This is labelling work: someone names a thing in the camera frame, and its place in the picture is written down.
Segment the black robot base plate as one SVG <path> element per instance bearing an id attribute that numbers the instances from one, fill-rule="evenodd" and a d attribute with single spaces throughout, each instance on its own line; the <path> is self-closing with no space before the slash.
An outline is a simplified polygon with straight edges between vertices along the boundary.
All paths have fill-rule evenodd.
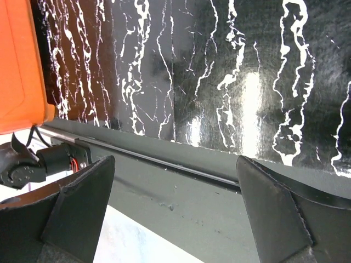
<path id="1" fill-rule="evenodd" d="M 204 262 L 258 262 L 236 172 L 239 155 L 140 136 L 65 119 L 42 126 L 43 134 L 90 147 L 91 159 L 115 157 L 109 204 Z M 307 141 L 293 166 L 263 145 L 254 161 L 319 192 L 350 200 L 350 178 L 332 171 L 331 141 Z M 326 239 L 309 231 L 318 262 L 350 262 L 350 215 L 306 210 Z"/>

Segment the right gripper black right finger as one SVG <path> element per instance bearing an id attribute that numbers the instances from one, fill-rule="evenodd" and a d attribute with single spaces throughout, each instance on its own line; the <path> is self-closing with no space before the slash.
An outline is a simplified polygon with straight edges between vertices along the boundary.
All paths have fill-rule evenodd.
<path id="1" fill-rule="evenodd" d="M 245 156 L 236 172 L 261 262 L 350 262 L 350 199 Z"/>

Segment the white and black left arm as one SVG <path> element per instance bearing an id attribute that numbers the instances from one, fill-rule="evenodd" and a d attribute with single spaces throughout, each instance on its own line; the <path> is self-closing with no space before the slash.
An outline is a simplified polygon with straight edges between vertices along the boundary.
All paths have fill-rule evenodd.
<path id="1" fill-rule="evenodd" d="M 57 142 L 33 152 L 13 135 L 10 142 L 1 145 L 1 185 L 20 190 L 29 182 L 44 182 L 48 176 L 77 172 L 92 163 L 88 146 Z"/>

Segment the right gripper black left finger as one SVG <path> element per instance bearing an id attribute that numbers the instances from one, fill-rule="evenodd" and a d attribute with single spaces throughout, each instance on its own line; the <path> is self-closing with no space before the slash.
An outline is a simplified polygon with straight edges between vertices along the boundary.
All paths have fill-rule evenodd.
<path id="1" fill-rule="evenodd" d="M 105 156 L 1 202 L 1 262 L 93 262 L 115 175 Z"/>

